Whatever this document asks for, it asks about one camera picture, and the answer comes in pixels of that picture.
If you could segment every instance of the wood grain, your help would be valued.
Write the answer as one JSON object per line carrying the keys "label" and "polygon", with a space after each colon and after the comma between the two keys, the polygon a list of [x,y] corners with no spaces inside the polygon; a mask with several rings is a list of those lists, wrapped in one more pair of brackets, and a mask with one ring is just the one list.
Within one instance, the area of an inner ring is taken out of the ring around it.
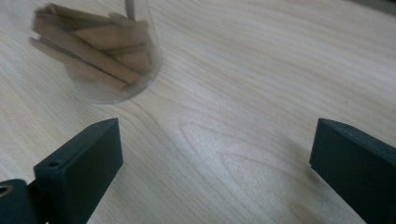
{"label": "wood grain", "polygon": [[[96,2],[56,4],[123,13]],[[29,46],[42,5],[0,6],[0,179],[32,181],[117,117],[124,165],[89,223],[363,223],[308,159],[318,118],[396,146],[396,17],[346,0],[149,1],[161,73],[129,101],[89,105]]]}

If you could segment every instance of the light wood surface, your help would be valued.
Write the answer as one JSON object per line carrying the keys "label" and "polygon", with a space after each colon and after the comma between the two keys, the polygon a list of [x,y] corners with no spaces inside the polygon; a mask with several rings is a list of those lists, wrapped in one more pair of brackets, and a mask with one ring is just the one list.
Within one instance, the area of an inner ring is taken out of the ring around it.
{"label": "light wood surface", "polygon": [[364,223],[308,160],[318,118],[396,146],[396,17],[347,0],[149,1],[160,74],[90,105],[29,46],[45,3],[0,3],[0,180],[32,181],[119,118],[124,164],[89,223]]}

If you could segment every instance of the screw hole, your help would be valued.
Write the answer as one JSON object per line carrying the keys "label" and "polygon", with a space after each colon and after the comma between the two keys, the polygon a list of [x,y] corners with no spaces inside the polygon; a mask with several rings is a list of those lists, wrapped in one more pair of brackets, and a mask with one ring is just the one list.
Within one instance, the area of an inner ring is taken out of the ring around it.
{"label": "screw hole", "polygon": [[55,166],[58,166],[59,164],[60,164],[60,162],[58,162],[58,161],[52,161],[49,163],[49,167],[55,167]]}
{"label": "screw hole", "polygon": [[12,185],[0,186],[0,198],[12,191]]}

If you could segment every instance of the wooden table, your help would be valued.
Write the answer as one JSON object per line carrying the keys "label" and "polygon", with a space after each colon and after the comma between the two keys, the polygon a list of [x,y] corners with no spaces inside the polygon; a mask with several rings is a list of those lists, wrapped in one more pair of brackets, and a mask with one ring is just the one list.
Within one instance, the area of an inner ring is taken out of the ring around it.
{"label": "wooden table", "polygon": [[363,223],[308,160],[318,118],[396,146],[396,17],[347,0],[149,1],[161,73],[90,105],[28,44],[44,3],[0,3],[0,180],[32,181],[119,118],[124,164],[89,223]]}

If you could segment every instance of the clear plastic cup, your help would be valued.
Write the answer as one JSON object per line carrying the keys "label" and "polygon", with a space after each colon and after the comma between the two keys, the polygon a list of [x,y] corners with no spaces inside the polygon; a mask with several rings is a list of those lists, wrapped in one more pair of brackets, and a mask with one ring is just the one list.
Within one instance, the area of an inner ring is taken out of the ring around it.
{"label": "clear plastic cup", "polygon": [[147,0],[52,1],[35,9],[32,46],[64,64],[78,96],[115,104],[158,75],[160,46]]}

